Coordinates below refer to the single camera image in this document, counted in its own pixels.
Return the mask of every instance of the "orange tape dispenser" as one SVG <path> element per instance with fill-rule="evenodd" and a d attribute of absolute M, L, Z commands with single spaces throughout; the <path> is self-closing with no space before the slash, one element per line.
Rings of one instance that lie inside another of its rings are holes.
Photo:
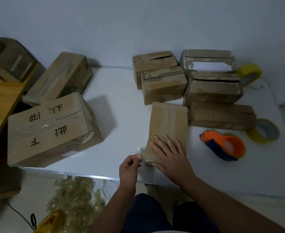
<path fill-rule="evenodd" d="M 225 161 L 238 161 L 246 152 L 243 141 L 237 136 L 222 135 L 216 131 L 205 131 L 200 135 L 200 139 L 219 158 Z"/>

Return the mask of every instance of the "white wall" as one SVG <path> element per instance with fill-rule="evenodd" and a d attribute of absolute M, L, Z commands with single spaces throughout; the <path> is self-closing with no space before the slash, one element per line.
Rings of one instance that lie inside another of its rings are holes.
<path fill-rule="evenodd" d="M 153 51 L 179 60 L 185 48 L 232 50 L 285 101 L 285 0 L 0 0 L 0 36 L 45 66 L 61 51 L 132 67 L 133 55 Z"/>

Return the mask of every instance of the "forearm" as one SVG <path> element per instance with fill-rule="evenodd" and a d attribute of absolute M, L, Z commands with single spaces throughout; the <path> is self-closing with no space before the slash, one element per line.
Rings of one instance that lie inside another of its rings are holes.
<path fill-rule="evenodd" d="M 223 233 L 285 232 L 277 223 L 216 190 L 199 178 L 184 187 Z"/>
<path fill-rule="evenodd" d="M 119 187 L 109 203 L 90 226 L 88 233 L 119 233 L 133 202 L 135 189 Z"/>

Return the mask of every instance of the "cable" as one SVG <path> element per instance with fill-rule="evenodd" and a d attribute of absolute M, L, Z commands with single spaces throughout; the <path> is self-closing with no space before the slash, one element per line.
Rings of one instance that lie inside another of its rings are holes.
<path fill-rule="evenodd" d="M 27 223 L 28 225 L 31 227 L 31 229 L 34 231 L 37 228 L 37 223 L 36 223 L 36 217 L 35 215 L 32 213 L 30 216 L 32 225 L 23 217 L 23 215 L 21 215 L 18 211 L 16 211 L 8 202 L 6 202 L 5 200 L 3 200 L 14 212 L 16 212 L 18 215 L 20 215 Z"/>

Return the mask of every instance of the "person's right hand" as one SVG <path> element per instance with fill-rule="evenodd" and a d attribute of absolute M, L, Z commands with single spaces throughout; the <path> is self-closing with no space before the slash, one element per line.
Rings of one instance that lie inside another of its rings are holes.
<path fill-rule="evenodd" d="M 163 165 L 153 163 L 152 166 L 163 172 L 173 183 L 185 189 L 188 185 L 192 185 L 197 177 L 183 151 L 181 143 L 175 139 L 176 149 L 167 135 L 164 135 L 164 139 L 168 147 L 158 136 L 154 136 L 156 144 L 152 141 L 150 142 L 151 147 L 163 162 Z"/>

